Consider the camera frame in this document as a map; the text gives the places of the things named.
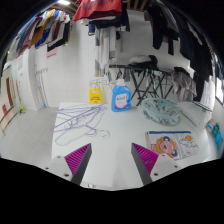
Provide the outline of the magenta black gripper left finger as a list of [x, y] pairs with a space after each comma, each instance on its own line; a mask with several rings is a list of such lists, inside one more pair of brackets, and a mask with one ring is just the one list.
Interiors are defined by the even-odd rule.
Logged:
[[87, 144], [65, 156], [65, 161], [72, 173], [72, 183], [81, 184], [91, 154], [91, 144]]

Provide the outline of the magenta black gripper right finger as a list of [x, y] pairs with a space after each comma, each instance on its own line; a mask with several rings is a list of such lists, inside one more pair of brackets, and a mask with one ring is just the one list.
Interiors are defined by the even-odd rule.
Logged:
[[144, 185], [150, 184], [152, 182], [150, 175], [156, 164], [158, 155], [136, 143], [133, 143], [131, 146], [131, 154], [138, 169], [142, 183]]

